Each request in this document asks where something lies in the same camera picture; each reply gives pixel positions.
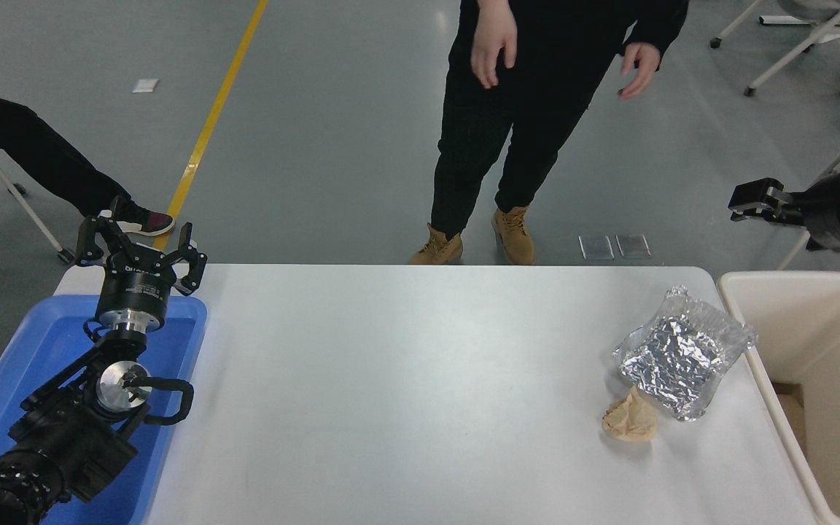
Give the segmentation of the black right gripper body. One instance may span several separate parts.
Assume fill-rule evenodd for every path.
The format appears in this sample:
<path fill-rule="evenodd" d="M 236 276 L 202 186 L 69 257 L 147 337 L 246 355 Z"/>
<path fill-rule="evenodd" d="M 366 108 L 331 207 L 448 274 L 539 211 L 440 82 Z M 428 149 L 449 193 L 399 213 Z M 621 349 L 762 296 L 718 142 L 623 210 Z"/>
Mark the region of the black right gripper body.
<path fill-rule="evenodd" d="M 793 192 L 809 239 L 806 250 L 840 250 L 840 173 L 823 177 L 803 192 Z"/>

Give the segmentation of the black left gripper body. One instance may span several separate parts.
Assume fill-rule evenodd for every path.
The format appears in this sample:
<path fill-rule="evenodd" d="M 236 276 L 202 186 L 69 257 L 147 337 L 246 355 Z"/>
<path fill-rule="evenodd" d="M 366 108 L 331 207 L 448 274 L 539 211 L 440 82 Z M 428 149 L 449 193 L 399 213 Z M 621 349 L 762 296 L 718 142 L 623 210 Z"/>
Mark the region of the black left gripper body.
<path fill-rule="evenodd" d="M 176 274 L 172 265 L 157 267 L 164 254 L 149 246 L 135 245 L 129 252 L 110 252 L 104 263 L 104 283 L 96 316 L 133 310 L 163 318 L 167 312 Z"/>

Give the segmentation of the person's left hand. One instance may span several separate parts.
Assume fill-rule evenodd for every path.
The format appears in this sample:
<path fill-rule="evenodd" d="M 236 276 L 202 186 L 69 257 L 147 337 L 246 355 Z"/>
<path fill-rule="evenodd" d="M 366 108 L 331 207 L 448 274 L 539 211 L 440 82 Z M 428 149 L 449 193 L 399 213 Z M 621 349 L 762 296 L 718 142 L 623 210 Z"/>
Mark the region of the person's left hand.
<path fill-rule="evenodd" d="M 662 62 L 662 54 L 653 44 L 646 42 L 633 42 L 626 45 L 621 62 L 621 76 L 628 74 L 634 76 L 627 86 L 618 90 L 618 99 L 627 101 L 637 98 L 647 90 L 653 81 Z"/>

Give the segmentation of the person's right hand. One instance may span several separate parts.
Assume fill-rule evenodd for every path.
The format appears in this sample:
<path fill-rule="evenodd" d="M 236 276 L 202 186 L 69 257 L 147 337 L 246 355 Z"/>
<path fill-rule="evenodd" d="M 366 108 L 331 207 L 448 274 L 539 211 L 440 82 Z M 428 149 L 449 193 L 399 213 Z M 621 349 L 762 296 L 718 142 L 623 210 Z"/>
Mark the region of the person's right hand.
<path fill-rule="evenodd" d="M 484 90 L 499 86 L 499 66 L 511 70 L 518 54 L 518 28 L 509 1 L 478 1 L 470 68 Z"/>

